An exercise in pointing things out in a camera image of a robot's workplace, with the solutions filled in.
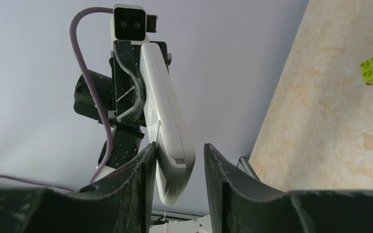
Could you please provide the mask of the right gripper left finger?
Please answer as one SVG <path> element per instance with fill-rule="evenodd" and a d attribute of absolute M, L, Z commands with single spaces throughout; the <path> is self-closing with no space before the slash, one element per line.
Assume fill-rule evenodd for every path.
<path fill-rule="evenodd" d="M 147 233 L 156 144 L 76 192 L 0 188 L 0 233 Z"/>

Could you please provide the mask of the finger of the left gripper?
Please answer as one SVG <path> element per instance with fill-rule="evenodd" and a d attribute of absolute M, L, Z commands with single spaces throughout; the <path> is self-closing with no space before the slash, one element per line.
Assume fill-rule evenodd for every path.
<path fill-rule="evenodd" d="M 118 122 L 143 122 L 145 84 L 140 74 L 140 45 L 116 40 L 112 44 L 112 80 Z"/>

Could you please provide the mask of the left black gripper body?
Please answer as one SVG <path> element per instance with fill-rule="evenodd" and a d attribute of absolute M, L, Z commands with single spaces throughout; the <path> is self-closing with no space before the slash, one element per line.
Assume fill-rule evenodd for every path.
<path fill-rule="evenodd" d="M 170 61 L 167 44 L 163 41 L 112 43 L 114 107 L 109 111 L 112 126 L 172 125 Z"/>

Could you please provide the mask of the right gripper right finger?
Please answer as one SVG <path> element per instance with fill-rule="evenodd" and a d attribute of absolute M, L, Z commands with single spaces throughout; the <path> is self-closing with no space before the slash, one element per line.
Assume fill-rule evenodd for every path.
<path fill-rule="evenodd" d="M 204 146 L 215 233 L 373 233 L 373 190 L 283 192 L 249 176 L 213 145 Z"/>

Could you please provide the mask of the white remote control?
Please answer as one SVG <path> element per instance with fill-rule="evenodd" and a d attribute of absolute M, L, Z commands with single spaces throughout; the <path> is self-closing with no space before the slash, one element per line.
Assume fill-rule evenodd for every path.
<path fill-rule="evenodd" d="M 186 188 L 196 156 L 192 137 L 157 43 L 141 46 L 140 73 L 146 87 L 144 115 L 157 147 L 156 181 L 164 205 L 174 205 Z"/>

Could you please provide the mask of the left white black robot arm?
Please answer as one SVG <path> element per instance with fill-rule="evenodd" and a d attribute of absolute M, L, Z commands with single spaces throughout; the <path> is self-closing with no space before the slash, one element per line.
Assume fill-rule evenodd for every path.
<path fill-rule="evenodd" d="M 112 128 L 112 150 L 105 166 L 113 169 L 129 162 L 138 153 L 139 143 L 143 138 L 140 130 L 141 126 L 146 125 L 143 107 L 138 106 L 135 112 L 124 117 L 122 121 L 116 119 L 117 115 L 123 114 L 135 103 L 145 100 L 146 95 L 136 94 L 133 79 L 119 66 L 119 61 L 122 61 L 127 67 L 139 69 L 140 55 L 140 45 L 114 42 L 109 59 L 112 76 L 108 77 L 93 70 L 89 71 L 101 106 Z"/>

